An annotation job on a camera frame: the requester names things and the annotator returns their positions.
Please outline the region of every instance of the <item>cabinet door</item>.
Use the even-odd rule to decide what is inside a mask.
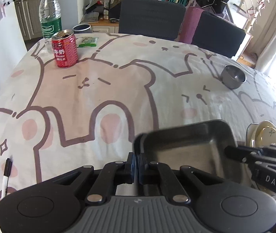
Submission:
[[[92,26],[92,31],[114,33],[114,26]]]
[[[43,36],[39,18],[40,2],[41,0],[23,0],[24,12],[26,14],[31,39]]]
[[[24,38],[24,40],[29,40],[30,35],[26,24],[26,17],[24,14],[24,9],[22,7],[22,1],[15,2],[15,8],[22,37]]]

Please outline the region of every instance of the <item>metal tray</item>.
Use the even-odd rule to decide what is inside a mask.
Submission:
[[[144,134],[140,151],[148,162],[165,163],[175,170],[189,165],[240,183],[241,164],[224,155],[228,145],[237,146],[230,126],[223,120],[212,120]]]

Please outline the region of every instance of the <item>pink decoration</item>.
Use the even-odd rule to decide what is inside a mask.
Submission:
[[[122,131],[121,119],[117,114],[105,115],[100,123],[100,131],[102,140],[111,144],[119,139]]]
[[[226,103],[226,102],[231,101],[231,100],[232,100],[232,98],[229,97],[228,95],[225,96],[225,97],[217,95],[217,96],[215,97],[215,100],[214,100],[214,101],[215,101],[216,103]]]
[[[184,119],[193,119],[196,116],[197,116],[197,109],[186,108],[181,111],[181,117]]]
[[[141,47],[148,46],[147,44],[145,44],[145,43],[140,43],[140,42],[134,42],[133,44],[134,44],[135,46],[141,46]]]
[[[12,77],[12,78],[15,78],[15,77],[17,77],[18,75],[21,75],[23,72],[24,72],[23,69],[18,70],[18,71],[16,71],[16,72],[14,72],[14,73],[11,75],[11,77]]]
[[[5,163],[3,163],[3,164],[1,165],[2,172],[4,172],[4,168],[5,168]],[[10,171],[10,176],[9,176],[9,178],[14,178],[14,177],[16,177],[17,175],[18,175],[17,168],[16,168],[16,166],[14,166],[14,164],[12,164],[12,169],[11,169],[11,171]]]
[[[48,147],[51,146],[51,144],[53,143],[53,138],[54,138],[54,129],[53,127],[51,126],[50,127],[50,131],[49,131],[49,134],[48,134],[48,137],[46,139],[46,142],[45,144],[42,146],[41,150],[44,150],[44,149],[47,149]]]
[[[37,123],[33,119],[28,119],[23,123],[21,130],[24,139],[28,141],[36,135]]]

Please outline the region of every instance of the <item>metal cup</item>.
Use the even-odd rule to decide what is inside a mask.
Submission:
[[[221,73],[221,80],[229,89],[237,89],[246,82],[245,73],[236,66],[226,65]]]
[[[74,34],[92,33],[92,26],[88,23],[81,23],[73,27]]]

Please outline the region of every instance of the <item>table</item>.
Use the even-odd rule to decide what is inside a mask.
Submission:
[[[245,141],[250,123],[276,126],[276,89],[249,67],[184,43],[90,35],[97,47],[78,48],[79,62],[67,69],[39,41],[1,89],[0,196],[8,157],[11,193],[82,165],[126,160],[141,132],[223,119]],[[236,90],[221,83],[226,64],[247,76]]]

